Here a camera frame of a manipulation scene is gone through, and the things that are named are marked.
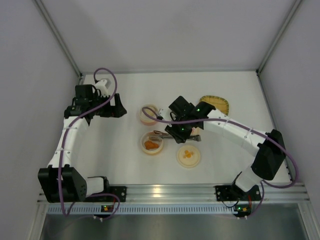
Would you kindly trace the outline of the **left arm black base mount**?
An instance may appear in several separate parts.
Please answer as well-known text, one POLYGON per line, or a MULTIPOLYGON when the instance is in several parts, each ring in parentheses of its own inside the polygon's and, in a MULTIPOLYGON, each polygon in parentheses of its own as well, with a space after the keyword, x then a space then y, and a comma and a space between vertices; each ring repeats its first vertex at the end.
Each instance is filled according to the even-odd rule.
POLYGON ((121 203, 126 202, 127 197, 127 187, 126 186, 109 186, 104 189, 102 192, 93 193, 90 196, 87 196, 84 202, 88 203, 104 203, 104 202, 117 202, 117 198, 121 203))

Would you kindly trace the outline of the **metal tongs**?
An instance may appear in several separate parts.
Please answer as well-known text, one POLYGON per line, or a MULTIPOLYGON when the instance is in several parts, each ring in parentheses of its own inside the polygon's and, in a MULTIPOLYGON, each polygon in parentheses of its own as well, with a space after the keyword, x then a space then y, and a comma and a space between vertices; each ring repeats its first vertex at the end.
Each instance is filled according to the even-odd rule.
MULTIPOLYGON (((174 137, 171 136, 170 134, 168 133, 165 133, 165 132, 162 132, 162 131, 158 131, 158 130, 154 130, 151 132, 152 135, 154 136, 157 136, 161 139, 173 139, 174 137)), ((196 134, 196 135, 190 135, 188 138, 187 138, 188 141, 195 141, 195 142, 201 142, 202 139, 201 139, 201 136, 199 134, 196 134)))

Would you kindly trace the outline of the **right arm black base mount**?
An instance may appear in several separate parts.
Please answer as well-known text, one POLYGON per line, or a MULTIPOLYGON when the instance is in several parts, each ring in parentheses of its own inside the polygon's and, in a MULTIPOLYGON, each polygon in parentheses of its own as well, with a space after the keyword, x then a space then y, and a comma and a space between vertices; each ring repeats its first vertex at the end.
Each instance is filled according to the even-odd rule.
POLYGON ((234 184, 216 185, 214 188, 218 202, 248 201, 249 198, 252 201, 262 199, 258 185, 254 185, 249 191, 243 191, 234 184))

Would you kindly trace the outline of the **orange fried food piece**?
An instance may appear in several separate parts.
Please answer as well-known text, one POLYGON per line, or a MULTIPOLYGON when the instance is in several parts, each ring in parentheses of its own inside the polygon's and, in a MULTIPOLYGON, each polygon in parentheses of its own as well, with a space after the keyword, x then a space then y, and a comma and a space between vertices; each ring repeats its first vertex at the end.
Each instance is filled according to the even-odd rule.
POLYGON ((160 146, 156 142, 153 142, 151 140, 147 140, 147 141, 144 142, 144 147, 145 147, 146 150, 151 151, 151 150, 158 149, 160 146))

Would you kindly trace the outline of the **white steamed bun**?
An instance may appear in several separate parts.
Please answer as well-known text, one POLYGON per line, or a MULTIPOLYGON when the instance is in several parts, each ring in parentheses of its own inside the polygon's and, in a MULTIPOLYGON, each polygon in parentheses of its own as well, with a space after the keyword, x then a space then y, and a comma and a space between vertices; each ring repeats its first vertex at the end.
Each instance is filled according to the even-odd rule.
POLYGON ((153 107, 151 107, 151 106, 146 106, 146 107, 144 107, 143 108, 144 109, 144 112, 147 114, 147 115, 149 115, 149 116, 151 116, 152 118, 157 118, 157 110, 156 109, 154 109, 153 107))

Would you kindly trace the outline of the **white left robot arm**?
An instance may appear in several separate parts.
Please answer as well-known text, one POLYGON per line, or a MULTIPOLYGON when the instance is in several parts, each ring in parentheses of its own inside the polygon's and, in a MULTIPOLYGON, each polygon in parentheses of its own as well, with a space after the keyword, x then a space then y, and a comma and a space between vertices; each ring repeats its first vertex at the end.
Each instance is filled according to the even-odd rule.
POLYGON ((72 104, 64 111, 57 148, 47 167, 41 168, 37 175, 48 202, 102 202, 102 194, 111 193, 107 177, 86 177, 76 170, 75 163, 80 159, 82 141, 93 117, 120 118, 125 114, 127 110, 120 94, 109 95, 107 86, 75 87, 72 104))

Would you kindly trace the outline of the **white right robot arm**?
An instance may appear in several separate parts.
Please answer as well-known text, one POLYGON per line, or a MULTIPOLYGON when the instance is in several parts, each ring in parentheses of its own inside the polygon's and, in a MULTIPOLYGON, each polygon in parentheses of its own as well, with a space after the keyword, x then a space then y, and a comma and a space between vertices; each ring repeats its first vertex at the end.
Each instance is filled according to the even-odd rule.
POLYGON ((167 109, 161 109, 159 115, 169 121, 165 131, 178 144, 186 142, 193 128, 200 128, 223 136, 254 157, 252 164, 241 171, 230 185, 231 193, 238 198, 261 181, 273 180, 286 157, 279 131, 256 131, 204 101, 193 105, 179 96, 167 109))

